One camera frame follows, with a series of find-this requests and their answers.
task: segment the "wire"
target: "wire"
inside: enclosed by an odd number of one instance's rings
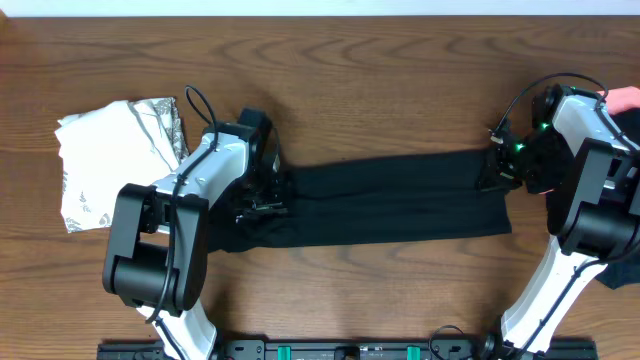
[[[206,116],[204,116],[204,114],[200,112],[200,109],[198,109],[198,107],[193,103],[193,101],[191,101],[189,90],[193,90],[196,94],[198,94],[198,96],[200,97],[200,100],[204,102],[204,105],[207,107],[207,110],[209,110],[209,115],[211,115],[211,120],[209,120]],[[187,85],[184,87],[184,95],[187,97],[187,101],[189,102],[189,105],[191,105],[193,110],[195,110],[198,113],[198,115],[200,115],[200,118],[202,118],[202,120],[204,120],[209,125],[212,125],[212,124],[214,126],[216,125],[216,117],[213,114],[213,109],[211,108],[211,105],[209,105],[209,101],[207,100],[207,98],[200,92],[200,90],[198,90],[196,87],[192,85]]]
[[[436,331],[433,332],[433,334],[431,334],[431,337],[429,338],[429,360],[433,360],[433,355],[435,355],[439,360],[444,360],[442,358],[442,356],[438,355],[437,352],[433,351],[433,347],[432,342],[433,342],[433,338],[438,335],[438,333],[440,333],[440,331],[445,330],[445,329],[454,329],[454,330],[458,330],[458,332],[462,335],[464,335],[464,332],[462,330],[460,330],[459,327],[455,326],[455,325],[445,325],[445,326],[441,326],[439,327]]]
[[[200,100],[202,100],[202,102],[207,107],[207,110],[209,110],[209,115],[211,116],[211,120],[207,119],[207,117],[204,116],[202,112],[200,112],[200,110],[193,104],[193,101],[191,101],[191,97],[189,96],[189,90],[193,90],[196,94],[198,94],[198,96],[200,97]],[[147,321],[145,321],[147,324],[152,323],[158,318],[158,314],[160,314],[160,311],[164,306],[164,302],[169,292],[169,285],[171,283],[171,273],[173,272],[173,264],[175,263],[175,257],[176,257],[176,254],[175,254],[176,223],[178,222],[177,202],[178,202],[178,194],[180,192],[180,187],[184,184],[184,181],[187,179],[187,175],[189,175],[191,170],[193,170],[200,163],[200,161],[202,161],[202,159],[204,159],[207,155],[213,152],[218,144],[218,137],[219,137],[218,125],[217,125],[216,117],[213,113],[213,109],[211,108],[211,105],[209,105],[209,100],[207,100],[207,98],[198,89],[196,89],[191,85],[185,86],[184,93],[185,93],[185,96],[187,97],[187,100],[189,101],[189,104],[198,113],[198,115],[200,115],[202,120],[204,120],[207,124],[213,127],[214,135],[213,135],[213,141],[209,144],[209,147],[200,156],[198,156],[191,164],[189,164],[189,166],[187,166],[187,168],[184,169],[182,173],[176,175],[176,184],[173,186],[173,192],[171,193],[171,199],[169,200],[170,201],[169,203],[170,217],[169,217],[169,250],[167,251],[167,272],[164,276],[164,283],[162,284],[162,291],[160,292],[160,298],[158,300],[158,304],[156,305],[156,308],[153,310],[153,313],[151,314],[151,316],[149,316]]]
[[[636,227],[633,233],[632,239],[635,239],[637,234],[638,234],[638,228]],[[549,319],[551,319],[551,317],[556,312],[558,307],[560,307],[560,304],[562,303],[564,298],[567,296],[567,294],[571,290],[571,287],[576,283],[576,281],[578,281],[578,279],[586,269],[595,265],[613,264],[613,263],[624,261],[629,257],[631,257],[638,250],[638,248],[640,248],[640,241],[636,241],[636,243],[633,244],[631,247],[629,247],[627,251],[625,251],[624,253],[618,256],[613,256],[608,259],[598,259],[598,260],[590,261],[578,267],[573,272],[573,275],[571,276],[571,280],[569,280],[569,283],[567,283],[567,286],[564,287],[564,289],[560,293],[560,296],[558,296],[556,301],[553,303],[553,306],[551,306],[551,309],[549,309],[549,312],[547,313],[547,315],[542,320],[540,320],[540,324],[536,328],[536,331],[534,331],[531,337],[529,337],[529,339],[527,340],[525,345],[522,347],[522,349],[520,349],[520,351],[516,353],[516,356],[514,357],[514,359],[520,360],[522,358],[522,355],[524,355],[527,352],[531,344],[533,344],[533,342],[538,337],[538,335],[540,335],[540,332],[542,332],[542,329],[544,329],[544,327],[547,325],[547,323],[549,322]]]
[[[629,149],[630,153],[637,153],[637,148],[633,145],[627,138],[624,131],[616,130],[611,122],[604,116],[604,112],[602,109],[596,109],[596,115],[598,115],[598,119],[604,124],[604,126],[612,133],[616,134],[615,140],[618,140],[621,144],[625,145],[627,149]]]
[[[578,74],[578,73],[572,73],[572,72],[561,72],[561,73],[555,73],[555,74],[550,74],[547,76],[543,76],[540,79],[530,83],[529,85],[527,85],[526,88],[524,88],[520,94],[518,94],[518,96],[516,96],[513,101],[511,101],[511,105],[509,105],[509,107],[507,108],[507,111],[504,112],[504,115],[502,115],[502,118],[500,119],[500,122],[498,123],[498,126],[496,127],[496,129],[494,130],[494,133],[496,133],[498,130],[500,130],[502,128],[502,126],[504,126],[505,122],[507,121],[507,118],[509,117],[509,114],[511,114],[511,110],[513,110],[513,107],[518,103],[518,101],[520,100],[520,98],[522,96],[524,96],[527,92],[529,92],[529,90],[531,90],[533,87],[535,87],[536,85],[540,84],[543,81],[552,79],[552,78],[556,78],[556,77],[575,77],[575,78],[579,78],[579,79],[583,79],[583,80],[587,80],[589,82],[592,82],[596,85],[598,85],[599,87],[602,88],[602,90],[604,91],[603,95],[598,97],[598,100],[596,101],[596,105],[595,105],[595,109],[600,109],[600,106],[602,104],[602,102],[605,101],[605,99],[607,98],[607,96],[609,95],[609,88],[607,86],[605,86],[603,83],[601,83],[600,81],[587,76],[587,75],[582,75],[582,74]]]
[[[156,326],[160,329],[160,331],[162,331],[164,337],[167,338],[169,345],[171,345],[171,347],[173,347],[173,349],[176,351],[180,360],[186,360],[180,347],[178,347],[178,344],[176,344],[175,340],[171,337],[171,333],[169,332],[169,329],[167,329],[167,325],[165,325],[164,321],[162,321],[162,319],[156,320]]]

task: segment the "black cloth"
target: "black cloth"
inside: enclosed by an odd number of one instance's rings
[[[484,151],[292,168],[289,214],[241,221],[214,208],[209,250],[451,239],[511,232],[505,192],[478,192]]]
[[[611,117],[629,140],[640,144],[640,109],[629,109]]]
[[[640,255],[621,263],[609,264],[596,279],[611,289],[640,283]]]

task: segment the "green connector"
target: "green connector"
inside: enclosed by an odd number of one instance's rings
[[[288,346],[279,346],[278,360],[291,360],[291,348]]]
[[[407,347],[407,360],[420,360],[420,348],[417,346]]]

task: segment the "wooden table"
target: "wooden table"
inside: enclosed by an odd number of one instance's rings
[[[295,164],[482,148],[529,81],[579,71],[640,84],[638,18],[10,19],[0,28],[0,358],[90,359],[106,339],[156,337],[102,288],[108,230],[67,234],[56,120],[185,84],[221,118],[266,110]],[[577,82],[578,85],[589,85]],[[514,114],[529,126],[529,99]],[[513,234],[209,256],[202,293],[223,332],[271,338],[481,333],[546,247],[542,197],[507,198]],[[640,287],[593,282],[558,333],[637,359]]]

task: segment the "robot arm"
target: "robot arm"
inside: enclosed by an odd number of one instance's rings
[[[491,152],[497,158],[487,162],[479,186],[526,182],[529,192],[549,192],[551,237],[524,293],[502,315],[498,334],[489,336],[483,358],[544,354],[589,281],[640,243],[638,146],[606,109],[594,108],[597,98],[556,85],[534,100],[533,134],[520,140],[508,124],[498,131],[502,136]]]
[[[278,170],[278,154],[265,154],[271,121],[260,111],[245,109],[237,124],[218,124],[218,143],[205,129],[202,142],[180,167],[164,179],[144,187],[128,184],[118,194],[103,273],[107,292],[152,316],[167,273],[168,248],[141,241],[140,233],[169,231],[170,201],[177,174],[196,162],[183,180],[177,198],[176,247],[168,296],[153,321],[174,359],[209,359],[216,328],[199,300],[207,271],[209,211],[218,201],[240,202],[240,208],[286,212],[262,189]],[[242,204],[243,196],[250,204]]]

